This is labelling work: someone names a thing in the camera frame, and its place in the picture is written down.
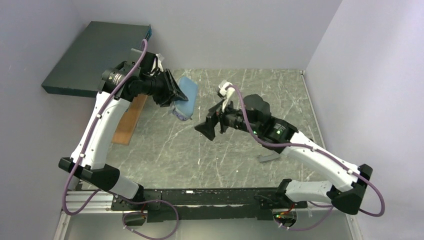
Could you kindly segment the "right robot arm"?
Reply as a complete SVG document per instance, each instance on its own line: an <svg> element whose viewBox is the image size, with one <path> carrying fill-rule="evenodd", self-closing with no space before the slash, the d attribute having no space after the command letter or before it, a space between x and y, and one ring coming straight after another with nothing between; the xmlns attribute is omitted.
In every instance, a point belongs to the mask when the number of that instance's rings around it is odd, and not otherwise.
<svg viewBox="0 0 424 240"><path fill-rule="evenodd" d="M329 153L289 122L272 116L270 104L257 94L243 98L247 121L242 110L235 109L232 103L225 109L222 105L220 102L211 107L205 121L196 125L195 130L212 141L216 125L220 125L222 134L227 128L243 132L251 128L264 148L301 161L324 177L323 181L311 182L284 179L277 188L277 198L289 204L327 203L350 215L361 211L367 181L373 172L370 166L357 166Z"/></svg>

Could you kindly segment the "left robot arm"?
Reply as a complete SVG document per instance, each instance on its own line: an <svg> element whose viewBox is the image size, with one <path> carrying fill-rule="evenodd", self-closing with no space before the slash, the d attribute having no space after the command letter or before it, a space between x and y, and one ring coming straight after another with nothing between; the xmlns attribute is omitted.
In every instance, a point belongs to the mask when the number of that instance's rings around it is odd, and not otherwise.
<svg viewBox="0 0 424 240"><path fill-rule="evenodd" d="M152 96L157 105L168 108L181 121L192 118L199 91L197 83L186 76L175 79L161 61L159 54L133 49L128 60L102 73L82 138L71 155L59 161L59 167L69 173L66 191L77 179L132 202L144 201L143 186L106 160L119 122L139 95Z"/></svg>

